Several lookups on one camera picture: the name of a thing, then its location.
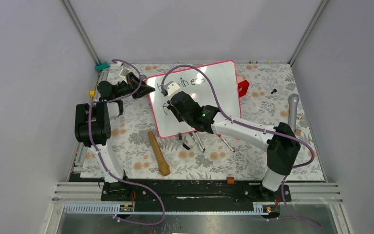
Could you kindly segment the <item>pink framed whiteboard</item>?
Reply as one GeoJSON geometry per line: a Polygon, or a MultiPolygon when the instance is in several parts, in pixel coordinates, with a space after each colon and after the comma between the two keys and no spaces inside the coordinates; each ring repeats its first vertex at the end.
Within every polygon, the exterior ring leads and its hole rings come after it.
{"type": "MultiPolygon", "coordinates": [[[[205,73],[210,79],[221,108],[235,117],[241,117],[242,112],[235,62],[232,60],[221,61],[199,66],[198,69],[205,73]]],[[[159,74],[148,77],[146,80],[148,86],[155,88],[154,92],[149,93],[149,99],[158,135],[161,138],[167,138],[176,136],[179,133],[184,134],[192,132],[192,127],[185,122],[179,122],[174,114],[166,108],[169,98],[163,96],[161,93],[161,82],[164,76],[164,74],[159,74]]],[[[207,80],[196,70],[184,68],[182,70],[173,71],[167,76],[164,84],[171,81],[177,83],[182,91],[189,94],[192,99],[201,106],[216,106],[213,93],[207,80]]]]}

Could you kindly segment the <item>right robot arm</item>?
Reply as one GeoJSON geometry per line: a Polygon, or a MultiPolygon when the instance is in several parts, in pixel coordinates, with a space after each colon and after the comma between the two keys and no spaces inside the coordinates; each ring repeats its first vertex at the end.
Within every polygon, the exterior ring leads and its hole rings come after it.
{"type": "Polygon", "coordinates": [[[168,97],[170,109],[177,119],[194,130],[234,137],[266,152],[268,169],[262,179],[260,194],[267,201],[279,195],[279,187],[290,175],[301,148],[288,124],[281,122],[269,126],[235,118],[218,107],[200,106],[183,91],[169,91],[168,97]]]}

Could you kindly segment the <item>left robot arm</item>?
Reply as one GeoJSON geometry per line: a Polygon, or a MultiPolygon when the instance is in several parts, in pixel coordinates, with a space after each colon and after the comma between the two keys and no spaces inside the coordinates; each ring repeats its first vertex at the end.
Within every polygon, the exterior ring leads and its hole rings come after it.
{"type": "Polygon", "coordinates": [[[116,183],[113,194],[119,200],[126,200],[131,196],[132,188],[124,167],[113,155],[110,119],[123,115],[122,98],[139,99],[154,92],[155,88],[146,85],[144,80],[129,72],[124,80],[117,84],[106,80],[99,82],[97,91],[100,101],[94,104],[82,103],[75,107],[75,137],[97,158],[104,182],[116,183]]]}

